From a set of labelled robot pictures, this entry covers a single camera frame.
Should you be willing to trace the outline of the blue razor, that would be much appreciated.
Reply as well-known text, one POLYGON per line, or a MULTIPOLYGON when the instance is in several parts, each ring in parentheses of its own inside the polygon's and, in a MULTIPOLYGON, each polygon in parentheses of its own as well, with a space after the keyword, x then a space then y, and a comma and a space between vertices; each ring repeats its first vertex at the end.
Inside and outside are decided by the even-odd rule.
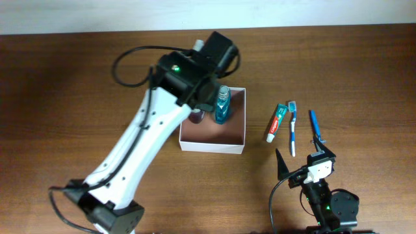
POLYGON ((312 123, 312 126, 313 126, 313 131, 315 133, 315 136, 318 138, 318 140, 321 143, 325 144, 326 140, 324 140, 321 136, 319 122, 318 122, 317 115, 316 115, 315 111, 310 110, 309 115, 310 115, 310 119, 311 119, 311 123, 312 123))

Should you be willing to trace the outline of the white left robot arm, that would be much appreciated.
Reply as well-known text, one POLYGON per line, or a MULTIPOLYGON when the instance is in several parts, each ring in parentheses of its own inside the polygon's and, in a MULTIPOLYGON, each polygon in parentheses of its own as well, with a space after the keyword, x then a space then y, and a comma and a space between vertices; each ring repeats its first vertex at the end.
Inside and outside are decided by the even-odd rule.
POLYGON ((86 178, 72 179, 63 189, 94 225, 82 231, 134 233, 144 214, 134 196, 148 166, 193 110, 215 110, 218 80, 231 75, 229 66, 241 59, 238 47, 216 31, 192 49, 168 51, 150 67, 143 102, 107 158, 86 178))

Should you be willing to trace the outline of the blue mouthwash bottle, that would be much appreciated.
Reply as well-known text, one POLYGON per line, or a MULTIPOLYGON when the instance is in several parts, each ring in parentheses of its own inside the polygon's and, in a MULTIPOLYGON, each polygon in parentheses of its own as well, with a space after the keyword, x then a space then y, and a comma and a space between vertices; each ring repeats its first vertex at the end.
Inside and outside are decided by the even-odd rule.
POLYGON ((231 90, 228 86, 222 85, 218 91, 218 98, 215 110, 215 122, 224 124, 228 120, 231 102, 231 90))

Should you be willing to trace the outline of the blue white toothbrush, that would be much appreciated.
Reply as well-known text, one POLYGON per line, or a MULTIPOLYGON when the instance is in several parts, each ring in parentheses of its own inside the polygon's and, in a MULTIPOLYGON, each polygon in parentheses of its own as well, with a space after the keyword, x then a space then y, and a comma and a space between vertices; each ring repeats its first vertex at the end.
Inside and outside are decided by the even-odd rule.
POLYGON ((292 119, 291 119, 291 122, 290 122, 290 127, 291 127, 291 155, 293 157, 295 157, 296 156, 295 124, 296 124, 296 116, 297 116, 296 102, 295 101, 288 102, 288 108, 289 108, 289 112, 292 114, 292 119))

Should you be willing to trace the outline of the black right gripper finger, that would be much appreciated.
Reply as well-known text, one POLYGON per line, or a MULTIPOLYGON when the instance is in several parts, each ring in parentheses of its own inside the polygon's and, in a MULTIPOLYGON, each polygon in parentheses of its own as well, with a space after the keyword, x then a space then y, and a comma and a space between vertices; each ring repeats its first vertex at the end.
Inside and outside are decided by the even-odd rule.
POLYGON ((285 161, 278 148, 276 148, 276 158, 278 164, 278 179, 282 181, 289 175, 289 169, 287 168, 287 165, 285 164, 285 161))
POLYGON ((336 158, 336 155, 332 151, 330 151, 321 141, 316 140, 314 145, 315 145, 316 150, 319 153, 325 155, 325 157, 331 158, 331 159, 336 158))

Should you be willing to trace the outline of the Colgate toothpaste tube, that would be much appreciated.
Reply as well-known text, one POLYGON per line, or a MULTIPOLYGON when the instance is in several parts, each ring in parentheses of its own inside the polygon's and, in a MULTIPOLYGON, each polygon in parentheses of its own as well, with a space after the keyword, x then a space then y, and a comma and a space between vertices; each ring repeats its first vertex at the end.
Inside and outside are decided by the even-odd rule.
POLYGON ((289 110, 288 106, 284 105, 284 104, 278 104, 277 109, 276 109, 276 113, 274 115, 272 124, 270 126, 270 129, 268 131, 267 134, 267 138, 266 141, 268 143, 271 143, 273 141, 273 139, 276 136, 276 133, 287 113, 287 111, 289 110))

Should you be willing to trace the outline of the foam soap pump bottle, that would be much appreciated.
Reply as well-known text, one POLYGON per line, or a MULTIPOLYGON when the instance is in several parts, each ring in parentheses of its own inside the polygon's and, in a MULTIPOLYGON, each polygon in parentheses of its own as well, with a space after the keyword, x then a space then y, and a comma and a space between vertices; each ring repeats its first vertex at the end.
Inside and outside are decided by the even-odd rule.
POLYGON ((205 111, 201 109, 193 109, 188 119, 193 124, 199 124, 205 116, 205 111))

